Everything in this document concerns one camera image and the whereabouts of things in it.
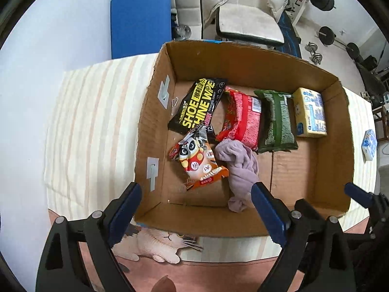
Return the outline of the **yellow blue tissue pack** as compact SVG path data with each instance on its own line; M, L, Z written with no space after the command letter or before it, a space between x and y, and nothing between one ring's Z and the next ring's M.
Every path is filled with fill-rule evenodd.
M293 93L297 136L306 138L327 135L324 105L321 94L307 88Z

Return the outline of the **lilac fluffy cloth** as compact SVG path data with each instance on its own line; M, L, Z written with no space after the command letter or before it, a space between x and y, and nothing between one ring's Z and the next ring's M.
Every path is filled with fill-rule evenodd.
M258 181L258 162L253 151L239 140L229 138L215 147L216 158L225 162L229 170L229 186L233 196L228 200L232 212L253 208L252 186Z

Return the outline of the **orange cartoon snack bag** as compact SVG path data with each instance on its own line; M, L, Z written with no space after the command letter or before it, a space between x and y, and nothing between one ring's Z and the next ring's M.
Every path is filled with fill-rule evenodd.
M192 128L168 155L180 162L187 174L185 186L188 191L229 177L229 170L217 164L205 124Z

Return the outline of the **black shoe wipes packet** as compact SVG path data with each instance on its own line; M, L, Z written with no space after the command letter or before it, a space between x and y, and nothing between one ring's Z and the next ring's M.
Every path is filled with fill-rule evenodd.
M210 137L215 137L212 115L225 91L225 78L200 78L194 82L179 109L168 123L168 129L186 135L197 125L204 125Z

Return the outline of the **wooden chair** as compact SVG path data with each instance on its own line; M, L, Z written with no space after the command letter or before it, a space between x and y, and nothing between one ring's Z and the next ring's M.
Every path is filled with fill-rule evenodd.
M383 134L379 136L377 134L377 142L388 142L388 110L385 105L374 108L372 110L372 115L375 123L382 124Z

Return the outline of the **green snack packet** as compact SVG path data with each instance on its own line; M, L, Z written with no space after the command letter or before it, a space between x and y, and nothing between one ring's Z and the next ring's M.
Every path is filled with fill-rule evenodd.
M288 106L292 95L263 89L255 90L254 93L262 103L257 153L297 150Z

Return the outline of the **striped cream table mat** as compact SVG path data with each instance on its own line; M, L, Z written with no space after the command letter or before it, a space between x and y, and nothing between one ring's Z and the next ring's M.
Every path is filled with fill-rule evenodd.
M44 183L49 208L57 214L85 218L104 209L129 183L136 182L139 121L158 55L105 61L65 73L45 147ZM354 177L350 182L374 191L377 163L365 161L361 150L363 135L373 125L371 106L343 88L354 143ZM171 106L172 116L173 102L182 98L170 98L168 83L162 83L158 99L163 106ZM350 199L348 211L338 217L341 226L349 229L367 215ZM203 251L183 251L181 259L251 261L280 252L267 234L199 238Z

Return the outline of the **chrome dumbbell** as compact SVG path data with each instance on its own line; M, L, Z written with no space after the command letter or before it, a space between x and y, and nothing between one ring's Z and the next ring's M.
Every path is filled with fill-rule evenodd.
M320 65L322 62L322 54L318 52L318 45L309 42L306 46L305 49L310 53L310 60L315 64L315 65Z

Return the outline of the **red snack packet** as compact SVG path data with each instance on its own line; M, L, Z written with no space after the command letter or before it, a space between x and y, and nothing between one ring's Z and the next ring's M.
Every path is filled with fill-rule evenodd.
M216 135L216 140L238 140L257 151L262 113L260 100L230 87L225 89L224 94L227 96L228 106L223 127Z

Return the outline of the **blue weight bench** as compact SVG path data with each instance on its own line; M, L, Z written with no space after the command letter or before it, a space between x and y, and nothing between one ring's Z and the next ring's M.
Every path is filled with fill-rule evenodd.
M281 46L276 46L274 49L285 54L301 58L300 43L301 38L297 37L292 22L287 13L283 11L278 26L283 34L284 43Z

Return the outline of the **beige chair with jacket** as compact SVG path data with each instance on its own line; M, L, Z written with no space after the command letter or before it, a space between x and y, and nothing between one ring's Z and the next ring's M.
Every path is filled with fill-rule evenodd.
M284 43L278 21L256 7L226 3L217 9L211 22L215 22L216 33L223 40L237 40L272 47Z

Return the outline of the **blue foam mat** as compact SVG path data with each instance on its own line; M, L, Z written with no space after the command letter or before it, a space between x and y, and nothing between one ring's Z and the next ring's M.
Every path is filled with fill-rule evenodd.
M154 54L172 40L170 0L111 0L111 58Z

